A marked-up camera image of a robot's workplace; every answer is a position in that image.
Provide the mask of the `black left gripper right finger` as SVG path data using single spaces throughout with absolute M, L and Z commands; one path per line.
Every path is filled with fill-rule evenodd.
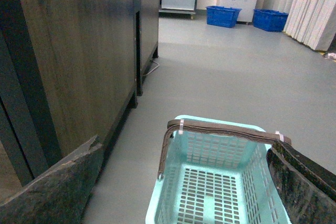
M 335 223 L 335 174 L 284 142 L 266 160 L 291 223 Z

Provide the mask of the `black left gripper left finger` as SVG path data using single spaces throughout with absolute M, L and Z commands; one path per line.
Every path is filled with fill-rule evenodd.
M 81 223 L 103 161 L 97 135 L 1 203 L 1 223 Z

